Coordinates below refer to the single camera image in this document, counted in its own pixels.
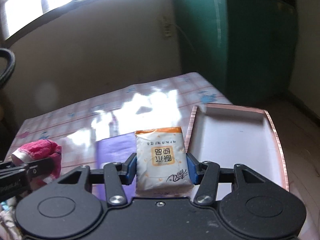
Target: open cardboard box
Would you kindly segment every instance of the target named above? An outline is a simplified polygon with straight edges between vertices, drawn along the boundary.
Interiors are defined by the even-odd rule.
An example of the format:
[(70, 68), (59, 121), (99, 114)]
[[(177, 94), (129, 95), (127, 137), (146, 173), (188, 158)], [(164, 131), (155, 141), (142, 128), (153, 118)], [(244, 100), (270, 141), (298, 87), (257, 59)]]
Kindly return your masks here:
[[(289, 190), (281, 144), (265, 110), (206, 104), (203, 112), (194, 106), (185, 146), (186, 151), (200, 162), (216, 162), (222, 168), (233, 168), (234, 164), (242, 163)], [(230, 183), (220, 183), (217, 200), (230, 192)]]

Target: black hose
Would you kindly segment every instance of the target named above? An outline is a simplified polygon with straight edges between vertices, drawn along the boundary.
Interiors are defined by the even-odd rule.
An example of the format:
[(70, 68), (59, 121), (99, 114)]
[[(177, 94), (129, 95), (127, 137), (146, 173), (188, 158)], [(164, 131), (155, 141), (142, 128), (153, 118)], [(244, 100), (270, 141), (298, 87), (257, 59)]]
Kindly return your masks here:
[(0, 74), (1, 89), (7, 83), (14, 71), (14, 67), (16, 65), (16, 57), (11, 50), (3, 48), (0, 48), (0, 57), (4, 57), (7, 60), (7, 66), (5, 70)]

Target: window frame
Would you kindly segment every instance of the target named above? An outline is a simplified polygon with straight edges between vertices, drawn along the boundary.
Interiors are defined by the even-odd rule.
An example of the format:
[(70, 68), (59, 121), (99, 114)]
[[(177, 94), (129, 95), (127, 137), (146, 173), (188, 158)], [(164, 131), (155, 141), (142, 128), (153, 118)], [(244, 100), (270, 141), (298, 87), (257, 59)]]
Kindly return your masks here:
[[(50, 11), (45, 12), (43, 15), (38, 17), (37, 19), (33, 20), (32, 22), (28, 23), (24, 27), (22, 27), (20, 30), (18, 30), (16, 33), (11, 35), (9, 38), (6, 40), (4, 39), (3, 35), (3, 22), (2, 19), (0, 19), (0, 46), (2, 48), (10, 48), (15, 42), (17, 42), (19, 39), (27, 35), (28, 33), (32, 32), (36, 28), (47, 24), (48, 22), (60, 17), (61, 15), (76, 9), (82, 5), (89, 4), (92, 2), (95, 2), (97, 0), (71, 0), (71, 2), (64, 4), (60, 7), (57, 7), (55, 9), (52, 9)], [(1, 6), (1, 11), (4, 10), (2, 8), (5, 5), (5, 2), (1, 0), (0, 6)]]

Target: green cabinet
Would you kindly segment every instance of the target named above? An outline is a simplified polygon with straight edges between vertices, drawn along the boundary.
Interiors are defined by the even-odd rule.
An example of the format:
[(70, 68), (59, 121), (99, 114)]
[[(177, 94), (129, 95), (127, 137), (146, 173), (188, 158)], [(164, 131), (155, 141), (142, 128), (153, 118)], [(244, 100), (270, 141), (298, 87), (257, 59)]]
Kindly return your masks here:
[(297, 13), (282, 0), (173, 0), (184, 72), (197, 71), (234, 104), (289, 86)]

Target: baseboard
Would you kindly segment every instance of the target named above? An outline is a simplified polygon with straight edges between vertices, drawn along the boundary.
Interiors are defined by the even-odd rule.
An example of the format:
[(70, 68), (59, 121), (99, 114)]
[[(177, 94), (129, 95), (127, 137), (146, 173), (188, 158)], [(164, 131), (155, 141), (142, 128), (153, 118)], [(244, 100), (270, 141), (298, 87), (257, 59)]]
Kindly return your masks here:
[(311, 121), (313, 121), (317, 126), (320, 127), (320, 117), (310, 108), (308, 108), (300, 98), (295, 96), (290, 91), (287, 91), (285, 94), (283, 94), (283, 98), (293, 104), (306, 117), (308, 117)]

